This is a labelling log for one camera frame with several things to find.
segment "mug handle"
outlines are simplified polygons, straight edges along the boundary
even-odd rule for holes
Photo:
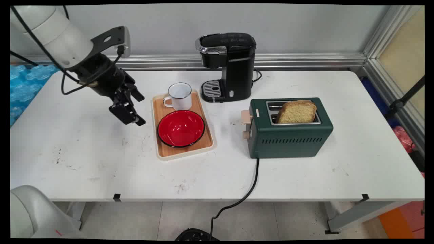
[[[166,106],[168,108],[173,108],[173,104],[166,104],[166,101],[170,100],[170,99],[171,99],[170,96],[167,96],[167,97],[163,98],[163,104],[164,104],[164,106]]]

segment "robotic arm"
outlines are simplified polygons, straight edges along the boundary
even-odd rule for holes
[[[136,123],[141,126],[146,123],[136,113],[131,100],[131,96],[139,102],[145,99],[134,85],[134,79],[101,53],[114,46],[120,57],[128,57],[131,49],[127,27],[115,27],[89,40],[55,6],[15,6],[15,9],[62,69],[75,72],[79,84],[87,85],[99,95],[107,96],[113,101],[108,109],[119,120],[126,125]],[[35,41],[13,7],[10,21],[20,32]]]

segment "green toaster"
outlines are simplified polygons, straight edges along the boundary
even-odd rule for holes
[[[316,105],[312,123],[277,124],[277,114],[290,101],[310,100]],[[249,110],[241,112],[246,124],[244,139],[251,158],[313,157],[333,131],[333,124],[321,100],[314,98],[252,99]]]

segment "toast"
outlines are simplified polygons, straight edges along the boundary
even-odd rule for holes
[[[277,123],[311,123],[315,119],[316,106],[309,100],[285,103],[277,115]]]

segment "wooden tray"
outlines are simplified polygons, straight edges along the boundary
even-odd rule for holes
[[[163,105],[163,98],[168,94],[155,96],[152,98],[152,116],[154,122],[155,141],[157,144],[157,156],[161,160],[170,160],[193,155],[201,152],[210,151],[214,147],[214,140],[210,128],[208,127],[207,118],[202,109],[201,99],[196,90],[191,91],[191,108],[190,110],[200,115],[205,122],[205,132],[202,138],[191,146],[185,148],[173,148],[161,142],[157,135],[157,126],[161,119],[167,114],[175,111]]]

